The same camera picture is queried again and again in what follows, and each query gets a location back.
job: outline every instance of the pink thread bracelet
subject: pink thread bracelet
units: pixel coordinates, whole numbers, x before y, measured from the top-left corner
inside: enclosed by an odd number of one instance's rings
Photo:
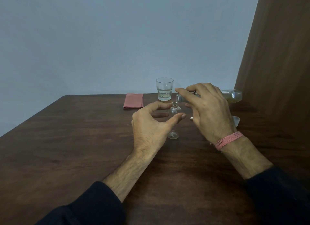
[[[216,144],[215,144],[215,148],[217,150],[221,150],[222,147],[224,147],[226,144],[231,143],[232,141],[235,141],[236,139],[240,138],[244,136],[242,133],[240,133],[240,131],[237,131],[233,134],[230,134],[228,136],[226,136],[225,138],[219,140]]]

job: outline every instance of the left hand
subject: left hand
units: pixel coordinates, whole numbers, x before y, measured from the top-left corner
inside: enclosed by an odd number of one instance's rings
[[[153,118],[168,117],[168,113],[155,111],[167,110],[171,106],[171,103],[157,101],[141,108],[132,115],[131,124],[134,131],[134,151],[146,156],[152,156],[161,149],[173,126],[186,117],[185,113],[178,113],[166,122],[158,122]]]

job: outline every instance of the clear glass bottle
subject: clear glass bottle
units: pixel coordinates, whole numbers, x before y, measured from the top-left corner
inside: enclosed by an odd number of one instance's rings
[[[182,112],[181,108],[179,107],[178,102],[172,102],[172,107],[169,109],[169,116],[170,118],[173,117],[174,115],[176,115],[177,113]],[[174,126],[174,129],[172,129],[169,133],[168,133],[168,138],[175,140],[179,137],[178,132],[175,130],[176,126]]]
[[[242,100],[242,91],[240,90],[221,90],[222,95],[228,103],[236,103]],[[194,95],[200,97],[196,92],[192,92]],[[178,103],[188,103],[188,101],[179,93],[176,94],[176,101]]]

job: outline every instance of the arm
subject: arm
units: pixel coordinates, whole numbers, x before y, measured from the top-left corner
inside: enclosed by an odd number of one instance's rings
[[[123,224],[125,211],[122,202],[163,146],[172,127],[186,117],[184,113],[179,113],[166,122],[153,118],[167,117],[168,113],[154,111],[170,107],[168,103],[154,102],[135,112],[131,121],[134,149],[121,166],[103,182],[95,182],[77,200],[52,210],[36,224]]]
[[[237,131],[218,87],[199,83],[176,91],[190,102],[187,106],[193,110],[194,124],[211,143]],[[230,142],[221,152],[246,180],[247,192],[266,224],[310,224],[309,192],[274,167],[248,138],[243,136]]]

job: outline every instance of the right hand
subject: right hand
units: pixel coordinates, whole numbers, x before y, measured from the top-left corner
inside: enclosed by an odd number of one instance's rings
[[[184,88],[176,88],[176,92],[186,98],[193,111],[193,122],[204,137],[215,144],[222,138],[237,131],[228,102],[217,86],[211,83],[198,83]],[[201,98],[192,94],[196,91]]]

